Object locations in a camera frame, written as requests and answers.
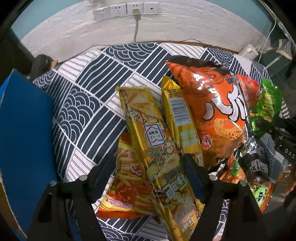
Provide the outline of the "silver black snack pack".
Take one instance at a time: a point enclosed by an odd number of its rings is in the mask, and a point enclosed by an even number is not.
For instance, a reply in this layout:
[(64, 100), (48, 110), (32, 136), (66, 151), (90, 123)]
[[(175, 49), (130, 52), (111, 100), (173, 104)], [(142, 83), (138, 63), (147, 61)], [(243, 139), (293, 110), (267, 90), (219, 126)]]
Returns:
[(268, 182), (270, 180), (269, 161), (255, 139), (249, 120), (246, 120), (244, 127), (246, 128), (246, 140), (243, 141), (243, 146), (239, 149), (240, 167), (248, 181)]

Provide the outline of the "blue cardboard box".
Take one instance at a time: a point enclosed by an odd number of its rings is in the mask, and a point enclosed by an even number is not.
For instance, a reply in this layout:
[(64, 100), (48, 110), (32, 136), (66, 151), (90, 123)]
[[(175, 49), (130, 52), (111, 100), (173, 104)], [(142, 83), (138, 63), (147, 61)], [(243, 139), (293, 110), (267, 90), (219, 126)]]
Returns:
[(1, 86), (1, 177), (24, 233), (48, 184), (53, 160), (53, 99), (13, 71)]

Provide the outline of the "white power strip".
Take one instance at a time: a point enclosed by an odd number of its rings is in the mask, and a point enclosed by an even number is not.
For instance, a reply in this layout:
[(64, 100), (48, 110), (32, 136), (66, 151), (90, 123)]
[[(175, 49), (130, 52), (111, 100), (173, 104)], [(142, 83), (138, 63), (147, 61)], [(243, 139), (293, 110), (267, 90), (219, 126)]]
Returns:
[(254, 60), (258, 56), (258, 52), (251, 44), (248, 44), (238, 53), (238, 55), (249, 60)]

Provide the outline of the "orange fries snack bag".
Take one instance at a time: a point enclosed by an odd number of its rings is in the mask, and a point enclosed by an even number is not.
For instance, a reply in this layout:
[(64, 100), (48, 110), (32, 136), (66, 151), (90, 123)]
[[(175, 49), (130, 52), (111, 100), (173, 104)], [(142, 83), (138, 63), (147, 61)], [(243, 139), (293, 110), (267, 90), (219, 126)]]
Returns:
[(119, 137), (115, 176), (99, 206), (102, 219), (135, 219), (144, 215), (157, 216), (154, 196), (147, 183), (129, 133)]

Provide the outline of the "orange green snack bag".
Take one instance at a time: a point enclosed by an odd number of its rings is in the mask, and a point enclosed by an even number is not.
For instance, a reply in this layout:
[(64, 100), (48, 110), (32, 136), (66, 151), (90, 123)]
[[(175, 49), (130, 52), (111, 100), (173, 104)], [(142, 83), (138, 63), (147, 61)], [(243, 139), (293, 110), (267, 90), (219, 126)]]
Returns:
[(236, 158), (231, 155), (226, 161), (226, 171), (220, 176), (220, 180), (227, 183), (237, 184), (239, 181), (247, 181), (260, 211), (264, 213), (275, 189), (275, 184), (271, 182), (248, 181), (246, 175)]

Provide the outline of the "red snack bag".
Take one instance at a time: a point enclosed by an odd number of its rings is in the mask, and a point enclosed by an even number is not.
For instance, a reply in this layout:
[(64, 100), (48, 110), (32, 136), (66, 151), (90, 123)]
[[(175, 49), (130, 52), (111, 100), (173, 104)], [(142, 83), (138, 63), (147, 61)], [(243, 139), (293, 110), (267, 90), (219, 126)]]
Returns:
[(256, 105), (257, 99), (260, 95), (259, 85), (255, 80), (247, 76), (239, 74), (235, 76), (238, 78), (247, 107), (251, 110)]

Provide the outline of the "white wall socket strip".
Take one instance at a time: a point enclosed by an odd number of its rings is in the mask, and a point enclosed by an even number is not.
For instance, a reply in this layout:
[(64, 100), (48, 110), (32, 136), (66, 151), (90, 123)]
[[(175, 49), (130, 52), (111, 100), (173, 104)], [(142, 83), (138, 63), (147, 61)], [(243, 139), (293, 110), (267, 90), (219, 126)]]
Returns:
[(101, 22), (123, 16), (133, 16), (136, 14), (155, 15), (159, 13), (159, 3), (155, 1), (136, 1), (130, 3), (114, 4), (97, 8), (93, 11), (94, 20)]

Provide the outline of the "black bag on floor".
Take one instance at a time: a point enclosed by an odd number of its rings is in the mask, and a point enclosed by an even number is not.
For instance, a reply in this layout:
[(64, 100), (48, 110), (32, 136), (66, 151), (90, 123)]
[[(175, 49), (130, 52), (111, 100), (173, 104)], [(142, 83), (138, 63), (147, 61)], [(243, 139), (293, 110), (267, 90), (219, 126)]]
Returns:
[(44, 54), (38, 55), (32, 64), (29, 80), (33, 81), (37, 77), (49, 71), (51, 69), (52, 62), (53, 59), (51, 57)]

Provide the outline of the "navy white patterned tablecloth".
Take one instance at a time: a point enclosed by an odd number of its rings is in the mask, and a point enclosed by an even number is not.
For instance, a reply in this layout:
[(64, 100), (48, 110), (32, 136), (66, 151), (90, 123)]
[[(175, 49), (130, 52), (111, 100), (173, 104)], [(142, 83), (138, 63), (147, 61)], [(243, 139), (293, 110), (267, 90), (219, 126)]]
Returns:
[[(253, 60), (190, 45), (134, 43), (93, 50), (72, 58), (34, 81), (54, 101), (54, 158), (62, 181), (72, 182), (87, 175), (106, 159), (106, 153), (112, 147), (116, 148), (117, 155), (119, 137), (129, 132), (116, 87), (148, 88), (165, 120), (162, 78), (167, 76), (179, 85), (166, 64), (172, 56), (187, 56), (223, 65), (238, 84), (237, 74), (255, 80), (260, 94), (261, 79), (271, 81), (266, 68)], [(270, 171), (275, 166), (274, 141), (269, 134), (255, 139), (264, 150)], [(106, 239), (172, 240), (158, 213), (156, 217), (144, 215), (135, 219), (98, 217), (99, 206), (114, 179), (115, 170), (116, 167), (103, 196), (93, 204)]]

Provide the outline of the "large orange snack bag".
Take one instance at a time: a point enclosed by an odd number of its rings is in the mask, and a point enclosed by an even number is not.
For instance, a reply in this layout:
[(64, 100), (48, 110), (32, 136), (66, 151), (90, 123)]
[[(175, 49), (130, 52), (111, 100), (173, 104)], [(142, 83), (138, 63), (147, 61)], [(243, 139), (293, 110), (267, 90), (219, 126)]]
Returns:
[(218, 165), (247, 140), (247, 104), (239, 84), (211, 61), (172, 56), (166, 64), (191, 109), (205, 168)]

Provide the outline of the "long yellow cracker pack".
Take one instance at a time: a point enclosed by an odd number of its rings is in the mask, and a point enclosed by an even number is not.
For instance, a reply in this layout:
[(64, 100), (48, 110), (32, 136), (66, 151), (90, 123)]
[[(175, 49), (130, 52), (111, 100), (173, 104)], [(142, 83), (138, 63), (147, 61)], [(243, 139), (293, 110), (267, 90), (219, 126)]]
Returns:
[(189, 240), (201, 216), (157, 103), (146, 87), (116, 87), (132, 147), (149, 181), (154, 206), (172, 240)]

